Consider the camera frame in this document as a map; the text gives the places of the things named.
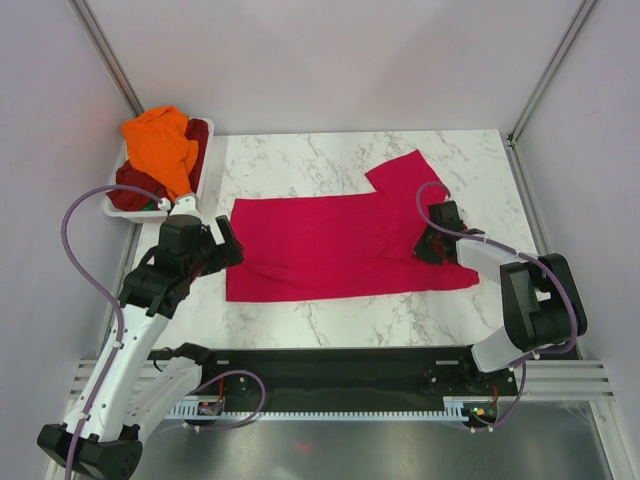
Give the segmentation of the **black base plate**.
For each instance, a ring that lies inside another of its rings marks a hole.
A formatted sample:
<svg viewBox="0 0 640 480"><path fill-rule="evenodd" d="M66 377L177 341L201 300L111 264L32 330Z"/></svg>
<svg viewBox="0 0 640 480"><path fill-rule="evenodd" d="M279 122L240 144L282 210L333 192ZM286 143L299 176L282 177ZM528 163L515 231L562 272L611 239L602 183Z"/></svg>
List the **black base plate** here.
<svg viewBox="0 0 640 480"><path fill-rule="evenodd" d="M364 412L440 410L447 397L506 397L513 373L477 392L453 377L465 347L212 350L184 343L170 352L202 368L207 395L232 411Z"/></svg>

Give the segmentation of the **pink red t shirt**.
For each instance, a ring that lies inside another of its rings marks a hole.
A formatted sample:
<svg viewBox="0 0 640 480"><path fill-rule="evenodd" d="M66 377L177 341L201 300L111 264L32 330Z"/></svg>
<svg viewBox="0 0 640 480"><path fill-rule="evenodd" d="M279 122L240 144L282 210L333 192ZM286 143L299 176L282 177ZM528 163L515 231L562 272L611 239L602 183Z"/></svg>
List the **pink red t shirt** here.
<svg viewBox="0 0 640 480"><path fill-rule="evenodd" d="M445 198L420 151L389 160L366 178L371 193L236 199L231 226L244 261L227 272L227 301L298 302L478 284L473 270L430 265L413 254L426 228L422 213Z"/></svg>

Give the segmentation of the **left aluminium frame post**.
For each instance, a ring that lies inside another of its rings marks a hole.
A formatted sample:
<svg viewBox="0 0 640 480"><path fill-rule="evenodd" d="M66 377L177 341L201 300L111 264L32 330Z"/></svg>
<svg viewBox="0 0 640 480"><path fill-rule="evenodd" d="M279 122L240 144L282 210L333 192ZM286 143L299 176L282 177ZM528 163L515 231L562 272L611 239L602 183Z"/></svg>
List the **left aluminium frame post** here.
<svg viewBox="0 0 640 480"><path fill-rule="evenodd" d="M134 116L142 114L144 111L142 103L89 2L86 0L70 0L69 5L89 37L129 110Z"/></svg>

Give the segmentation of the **white plastic bin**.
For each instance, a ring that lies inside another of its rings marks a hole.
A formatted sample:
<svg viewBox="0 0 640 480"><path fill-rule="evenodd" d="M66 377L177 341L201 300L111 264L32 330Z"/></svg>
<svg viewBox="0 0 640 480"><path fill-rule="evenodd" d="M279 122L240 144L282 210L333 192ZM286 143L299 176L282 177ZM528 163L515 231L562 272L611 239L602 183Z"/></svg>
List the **white plastic bin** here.
<svg viewBox="0 0 640 480"><path fill-rule="evenodd" d="M197 182L195 183L194 193L198 197L198 209L202 212L204 199L211 195L212 188L220 185L226 146L224 143L219 143L221 137L215 135L215 125L211 119L192 117L192 120L201 121L207 125L207 141L203 150L202 166L195 173ZM151 200L146 195L143 195L143 198L147 200L147 203ZM166 212L159 209L155 211L122 210L114 205L110 198L103 200L102 208L103 212L109 217L122 218L138 224L147 222L159 223L167 216Z"/></svg>

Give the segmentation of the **aluminium frame post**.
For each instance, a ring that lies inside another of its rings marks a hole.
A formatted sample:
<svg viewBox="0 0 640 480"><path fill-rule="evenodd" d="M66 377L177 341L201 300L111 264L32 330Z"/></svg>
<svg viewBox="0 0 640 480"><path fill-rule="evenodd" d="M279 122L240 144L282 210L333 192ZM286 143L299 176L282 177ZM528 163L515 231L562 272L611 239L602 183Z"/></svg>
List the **aluminium frame post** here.
<svg viewBox="0 0 640 480"><path fill-rule="evenodd" d="M134 116L142 114L144 111L142 103L89 2L86 0L70 0L69 5L89 37L129 110Z"/></svg>
<svg viewBox="0 0 640 480"><path fill-rule="evenodd" d="M581 0L578 3L576 11L556 44L549 61L538 78L524 107L513 127L505 136L507 145L510 148L514 149L518 140L522 137L539 104L544 99L569 55L572 53L574 46L577 44L579 37L599 4L599 0Z"/></svg>

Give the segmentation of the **right aluminium frame post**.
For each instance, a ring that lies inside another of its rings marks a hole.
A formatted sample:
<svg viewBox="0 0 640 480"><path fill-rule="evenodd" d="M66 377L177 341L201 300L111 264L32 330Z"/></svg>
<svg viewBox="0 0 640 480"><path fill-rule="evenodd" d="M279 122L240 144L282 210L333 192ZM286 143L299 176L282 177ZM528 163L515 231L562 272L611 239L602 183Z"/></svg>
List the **right aluminium frame post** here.
<svg viewBox="0 0 640 480"><path fill-rule="evenodd" d="M576 11L556 44L549 61L538 78L524 107L513 127L505 136L507 145L510 148L514 149L518 140L522 137L539 104L544 99L569 55L572 53L574 46L577 44L579 37L599 4L599 0L581 0L578 3Z"/></svg>

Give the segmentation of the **orange t shirt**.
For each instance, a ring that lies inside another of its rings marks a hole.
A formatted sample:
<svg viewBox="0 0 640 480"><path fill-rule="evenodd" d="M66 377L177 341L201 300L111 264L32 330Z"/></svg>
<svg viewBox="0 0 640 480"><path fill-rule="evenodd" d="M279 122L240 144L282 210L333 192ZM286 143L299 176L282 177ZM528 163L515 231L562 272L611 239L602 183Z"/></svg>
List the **orange t shirt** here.
<svg viewBox="0 0 640 480"><path fill-rule="evenodd" d="M156 107L122 124L128 159L163 185L171 200L191 194L190 173L199 146L185 136L189 117L174 106Z"/></svg>

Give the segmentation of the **green garment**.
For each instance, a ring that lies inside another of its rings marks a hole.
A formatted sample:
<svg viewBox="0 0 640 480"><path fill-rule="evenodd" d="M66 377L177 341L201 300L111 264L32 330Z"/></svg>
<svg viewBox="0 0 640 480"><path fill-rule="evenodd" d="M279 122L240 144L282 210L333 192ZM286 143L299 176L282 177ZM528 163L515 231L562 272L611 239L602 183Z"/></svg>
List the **green garment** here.
<svg viewBox="0 0 640 480"><path fill-rule="evenodd" d="M151 199L146 205L142 207L142 211L155 211L159 209L159 202Z"/></svg>

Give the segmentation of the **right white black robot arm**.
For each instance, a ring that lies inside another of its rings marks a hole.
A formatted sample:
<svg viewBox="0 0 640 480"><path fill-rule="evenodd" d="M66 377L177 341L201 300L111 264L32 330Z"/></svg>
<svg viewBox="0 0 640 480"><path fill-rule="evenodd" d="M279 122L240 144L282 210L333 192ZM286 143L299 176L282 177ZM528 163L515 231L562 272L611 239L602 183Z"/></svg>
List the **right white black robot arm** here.
<svg viewBox="0 0 640 480"><path fill-rule="evenodd" d="M536 256L468 229L452 201L432 204L420 215L427 227L414 247L419 260L473 270L500 287L503 326L464 348L453 377L477 394L538 352L564 354L587 329L568 260Z"/></svg>

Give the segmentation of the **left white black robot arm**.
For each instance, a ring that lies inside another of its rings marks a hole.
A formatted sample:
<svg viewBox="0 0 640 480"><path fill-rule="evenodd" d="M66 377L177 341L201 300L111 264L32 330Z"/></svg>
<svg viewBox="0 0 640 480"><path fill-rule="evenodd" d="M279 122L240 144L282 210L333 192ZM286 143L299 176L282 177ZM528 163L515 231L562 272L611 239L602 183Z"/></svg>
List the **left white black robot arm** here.
<svg viewBox="0 0 640 480"><path fill-rule="evenodd" d="M192 284L244 260L229 219L219 216L215 222L221 243L198 217L168 216L157 245L126 275L115 303L115 329L89 380L65 419L43 426L37 439L67 477L130 478L144 443L180 399L193 389L208 393L218 385L218 367L200 359L204 348L191 346L143 391L134 391L157 339Z"/></svg>

